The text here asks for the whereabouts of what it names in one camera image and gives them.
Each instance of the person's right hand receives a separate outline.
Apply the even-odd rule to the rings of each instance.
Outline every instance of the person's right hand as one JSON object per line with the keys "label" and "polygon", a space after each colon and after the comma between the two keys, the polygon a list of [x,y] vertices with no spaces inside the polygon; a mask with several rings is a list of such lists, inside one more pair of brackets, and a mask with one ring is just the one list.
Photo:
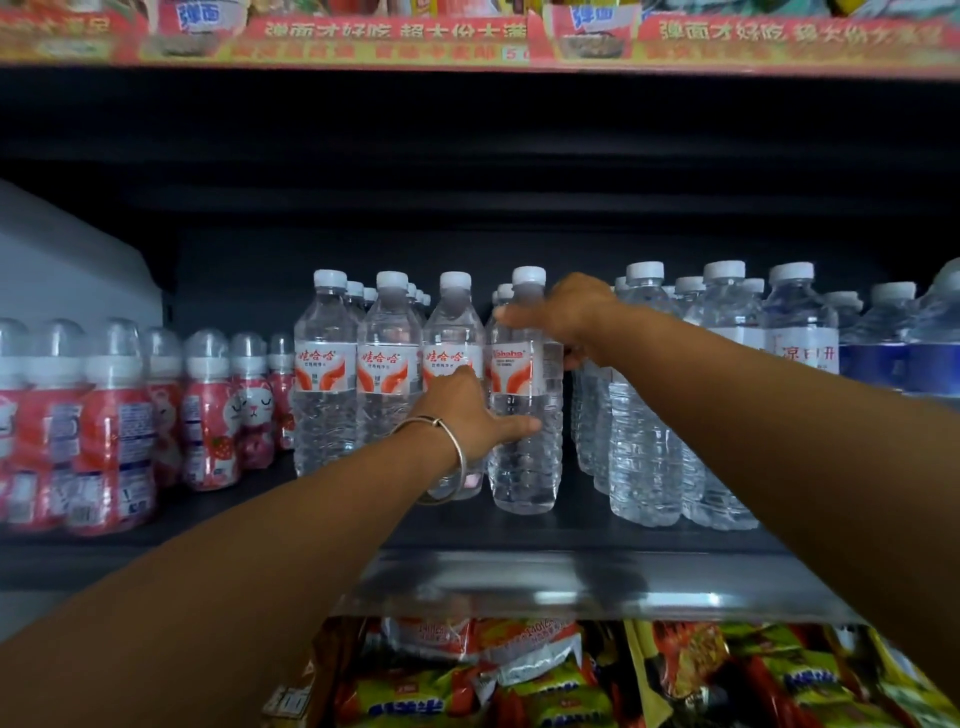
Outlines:
{"label": "person's right hand", "polygon": [[598,317],[616,304],[610,286],[583,273],[571,273],[557,283],[543,303],[499,306],[493,316],[510,328],[540,328],[567,348],[566,369],[576,369],[585,357],[607,366],[604,355],[591,345]]}

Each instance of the person's arm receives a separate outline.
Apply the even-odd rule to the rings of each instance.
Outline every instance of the person's arm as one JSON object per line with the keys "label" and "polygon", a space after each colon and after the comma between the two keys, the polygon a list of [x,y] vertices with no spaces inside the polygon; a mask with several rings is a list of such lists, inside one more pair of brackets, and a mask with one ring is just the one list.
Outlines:
{"label": "person's arm", "polygon": [[769,530],[960,703],[956,413],[619,303],[581,274],[539,307],[496,315],[617,369]]}
{"label": "person's arm", "polygon": [[[491,415],[469,367],[414,415],[442,418],[468,461],[540,427]],[[0,725],[255,725],[276,668],[456,467],[445,432],[410,424],[137,559],[0,644]]]}

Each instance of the person's left arm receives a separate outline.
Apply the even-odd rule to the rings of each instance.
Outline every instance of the person's left arm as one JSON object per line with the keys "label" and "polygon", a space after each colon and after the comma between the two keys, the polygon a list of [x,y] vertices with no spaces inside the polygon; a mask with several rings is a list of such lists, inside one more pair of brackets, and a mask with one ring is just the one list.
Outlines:
{"label": "person's left arm", "polygon": [[[468,461],[540,426],[491,415],[467,367],[432,382],[421,414]],[[255,725],[276,666],[457,466],[442,429],[413,423],[154,549],[0,644],[0,725]]]}

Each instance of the bracelet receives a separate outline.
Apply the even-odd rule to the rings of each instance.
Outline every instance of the bracelet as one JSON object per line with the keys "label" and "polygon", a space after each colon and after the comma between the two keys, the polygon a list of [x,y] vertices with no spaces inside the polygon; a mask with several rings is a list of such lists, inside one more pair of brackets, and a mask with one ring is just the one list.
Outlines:
{"label": "bracelet", "polygon": [[460,491],[462,491],[464,486],[467,484],[467,457],[464,455],[464,449],[460,447],[460,442],[453,434],[453,430],[446,426],[446,423],[439,417],[428,417],[427,415],[408,417],[406,420],[390,430],[390,434],[392,435],[395,432],[400,431],[410,423],[427,423],[432,427],[442,427],[444,432],[449,436],[450,440],[453,441],[453,447],[457,449],[457,458],[460,460],[460,483],[458,483],[457,487],[453,489],[453,492],[450,493],[450,495],[441,498],[433,497],[427,493],[424,493],[422,496],[417,498],[417,503],[419,505],[443,505],[444,503],[449,503],[460,494]]}

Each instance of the person's left hand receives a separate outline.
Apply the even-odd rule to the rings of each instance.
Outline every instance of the person's left hand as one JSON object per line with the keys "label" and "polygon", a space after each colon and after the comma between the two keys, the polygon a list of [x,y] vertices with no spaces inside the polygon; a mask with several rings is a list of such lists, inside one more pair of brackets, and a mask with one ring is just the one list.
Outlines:
{"label": "person's left hand", "polygon": [[530,437],[541,427],[536,417],[491,414],[484,401],[483,383],[468,366],[459,367],[450,376],[431,379],[430,389],[410,411],[410,417],[418,415],[443,420],[470,463],[482,458],[494,445]]}

